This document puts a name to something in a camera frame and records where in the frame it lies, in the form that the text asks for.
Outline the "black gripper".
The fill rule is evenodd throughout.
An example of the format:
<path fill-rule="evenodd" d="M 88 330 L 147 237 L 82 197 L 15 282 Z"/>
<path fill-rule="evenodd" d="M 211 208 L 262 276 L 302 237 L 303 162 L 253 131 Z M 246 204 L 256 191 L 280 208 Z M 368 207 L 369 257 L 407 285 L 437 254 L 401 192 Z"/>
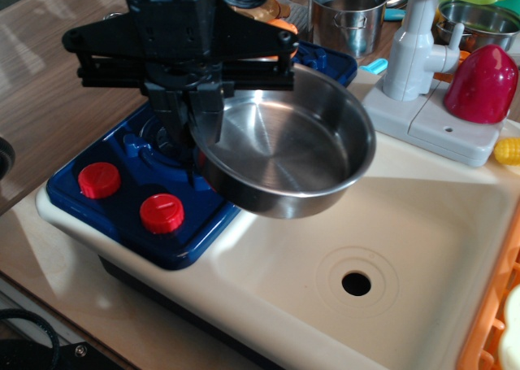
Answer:
<path fill-rule="evenodd" d="M 246 17 L 234 7 L 267 0 L 126 0 L 128 12 L 67 31 L 85 86 L 145 86 L 167 135 L 167 153 L 193 175 L 192 125 L 219 142 L 225 100 L 234 89 L 291 89 L 295 33 Z"/>

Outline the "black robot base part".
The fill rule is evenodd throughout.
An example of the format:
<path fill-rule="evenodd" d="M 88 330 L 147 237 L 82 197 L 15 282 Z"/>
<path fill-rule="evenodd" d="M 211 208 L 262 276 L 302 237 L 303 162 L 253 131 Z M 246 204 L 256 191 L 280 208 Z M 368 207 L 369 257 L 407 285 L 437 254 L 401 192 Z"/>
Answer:
<path fill-rule="evenodd" d="M 32 340 L 2 339 L 1 369 L 123 369 L 87 342 L 61 345 L 51 324 L 38 314 L 23 309 L 1 310 L 1 321 L 19 319 L 36 325 L 50 346 Z"/>

